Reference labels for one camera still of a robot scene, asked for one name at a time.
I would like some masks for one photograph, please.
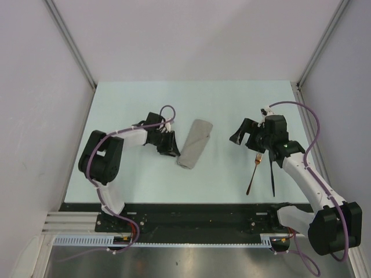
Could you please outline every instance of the white cable carrier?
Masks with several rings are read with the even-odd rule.
[[[114,244],[117,236],[105,235],[58,235],[54,246],[125,247],[128,243]],[[192,244],[192,243],[135,243],[132,247],[211,247],[211,248],[271,248],[269,236],[260,236],[261,243],[246,244]]]

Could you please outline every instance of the fork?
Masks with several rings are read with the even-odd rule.
[[[251,181],[250,181],[248,190],[246,191],[246,195],[248,195],[250,193],[250,189],[251,189],[251,185],[253,184],[253,179],[254,179],[256,167],[260,164],[262,157],[263,157],[263,154],[262,153],[258,152],[256,154],[256,157],[255,157],[255,168],[254,168],[253,176],[251,177]]]

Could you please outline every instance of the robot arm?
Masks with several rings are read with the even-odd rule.
[[[250,134],[245,145],[261,153],[268,150],[270,161],[277,162],[278,166],[295,180],[313,209],[313,213],[306,213],[289,203],[274,205],[271,213],[274,214],[272,217],[276,225],[293,228],[307,236],[319,255],[343,250],[345,237],[339,212],[323,187],[307,170],[303,147],[298,142],[289,140],[284,116],[274,115],[270,109],[262,109],[261,112],[263,120],[260,123],[245,119],[238,131],[230,137],[230,141],[240,145],[245,133]],[[317,171],[312,167],[311,170],[328,189],[344,214],[349,247],[359,246],[362,227],[361,208],[355,202],[347,203]]]
[[[98,152],[94,154],[89,175],[98,185],[96,189],[103,200],[102,210],[105,213],[111,214],[106,206],[115,214],[120,214],[125,206],[117,186],[110,184],[118,174],[121,155],[124,150],[152,144],[157,147],[157,151],[161,155],[180,155],[175,141],[175,133],[171,130],[170,123],[160,125],[163,122],[165,122],[165,118],[150,112],[146,120],[134,125],[137,129],[110,136],[103,142]],[[95,130],[86,143],[78,163],[79,170],[84,173],[86,178],[88,177],[88,161],[93,150],[104,137],[106,137],[106,133]]]

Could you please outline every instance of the folded towel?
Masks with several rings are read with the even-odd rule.
[[[205,120],[194,120],[177,163],[185,169],[193,169],[210,139],[213,125]]]

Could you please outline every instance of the light blue table surface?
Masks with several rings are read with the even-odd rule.
[[[268,153],[258,166],[252,189],[246,189],[256,153],[228,139],[244,118],[260,121],[260,108],[294,100],[289,81],[100,82],[79,147],[65,198],[66,203],[98,202],[93,185],[78,170],[78,160],[93,130],[111,132],[158,113],[165,104],[176,109],[172,129],[179,150],[195,119],[210,121],[210,140],[195,168],[186,170],[175,158],[161,156],[152,145],[128,149],[113,183],[127,203],[307,203],[296,183],[276,164],[276,197],[271,190]],[[275,107],[288,121],[291,140],[308,147],[295,105]],[[167,109],[163,115],[171,117]]]

